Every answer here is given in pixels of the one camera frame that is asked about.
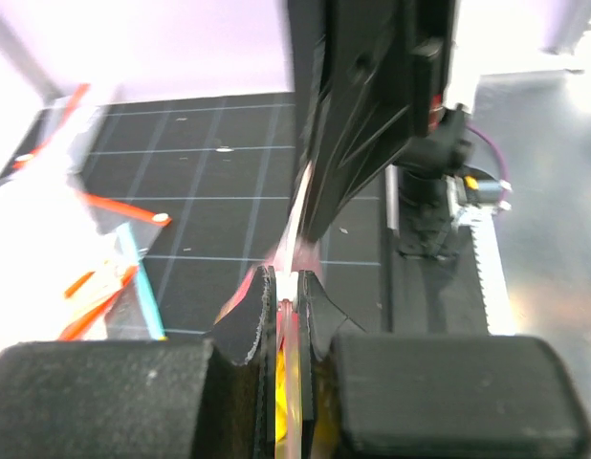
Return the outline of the clear pink-dotted zip bag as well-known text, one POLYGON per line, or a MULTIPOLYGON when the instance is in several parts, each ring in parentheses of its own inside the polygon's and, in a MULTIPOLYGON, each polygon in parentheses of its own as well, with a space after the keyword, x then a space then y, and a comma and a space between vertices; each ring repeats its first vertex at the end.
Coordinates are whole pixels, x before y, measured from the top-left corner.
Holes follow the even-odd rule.
POLYGON ((275 457, 276 356, 284 341, 285 358, 294 371, 288 380, 290 407, 286 458, 312 458, 317 420, 317 356, 313 306, 307 289, 317 277, 318 248, 299 234, 312 166, 303 168, 289 219, 279 242, 265 260, 253 265, 222 308, 212 335, 222 352, 237 364, 254 366, 256 385, 255 448, 275 457))

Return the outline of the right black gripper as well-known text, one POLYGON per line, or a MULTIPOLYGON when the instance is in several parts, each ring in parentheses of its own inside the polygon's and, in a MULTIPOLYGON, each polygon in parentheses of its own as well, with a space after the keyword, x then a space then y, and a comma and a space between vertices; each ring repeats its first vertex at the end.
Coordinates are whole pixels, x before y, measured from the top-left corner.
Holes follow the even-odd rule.
POLYGON ((316 242, 415 133, 441 118, 456 2, 288 1, 295 177, 312 166, 302 237, 316 242))

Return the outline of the yellow banana bunch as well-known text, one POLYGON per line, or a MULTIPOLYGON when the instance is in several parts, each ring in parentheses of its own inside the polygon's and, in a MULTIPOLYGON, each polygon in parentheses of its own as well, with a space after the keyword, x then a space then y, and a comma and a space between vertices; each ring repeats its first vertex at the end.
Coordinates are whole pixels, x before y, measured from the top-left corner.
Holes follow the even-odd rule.
MULTIPOLYGON (((290 407, 288 380, 294 373, 286 362, 284 341, 276 356, 275 373, 275 457, 287 457, 289 422, 295 411, 290 407)), ((333 454, 339 440, 339 398, 331 385, 330 369, 320 365, 317 369, 317 420, 314 425, 312 458, 328 458, 333 454)))

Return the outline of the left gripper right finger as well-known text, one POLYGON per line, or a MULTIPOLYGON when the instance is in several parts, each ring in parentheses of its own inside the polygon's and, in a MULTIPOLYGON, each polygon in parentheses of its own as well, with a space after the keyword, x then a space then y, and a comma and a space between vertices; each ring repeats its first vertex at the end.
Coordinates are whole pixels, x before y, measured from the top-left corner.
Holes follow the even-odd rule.
POLYGON ((366 333, 301 274, 305 458, 586 458, 590 422, 535 337, 366 333))

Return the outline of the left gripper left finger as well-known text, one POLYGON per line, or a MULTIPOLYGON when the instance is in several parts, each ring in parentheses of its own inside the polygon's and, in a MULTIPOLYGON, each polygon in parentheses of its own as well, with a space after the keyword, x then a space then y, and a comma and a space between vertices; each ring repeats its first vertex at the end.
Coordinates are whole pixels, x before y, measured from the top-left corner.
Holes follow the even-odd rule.
POLYGON ((189 341, 33 342, 0 354, 0 458, 270 458, 274 273, 189 341))

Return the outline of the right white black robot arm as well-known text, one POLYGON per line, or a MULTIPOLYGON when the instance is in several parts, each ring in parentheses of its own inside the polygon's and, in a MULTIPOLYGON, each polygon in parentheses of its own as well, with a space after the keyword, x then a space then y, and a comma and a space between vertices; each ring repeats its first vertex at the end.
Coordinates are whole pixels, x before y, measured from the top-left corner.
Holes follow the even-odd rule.
POLYGON ((391 166, 414 207, 446 201, 471 153, 469 115, 445 98, 455 1, 290 1, 296 164, 289 258, 312 250, 339 212, 391 166))

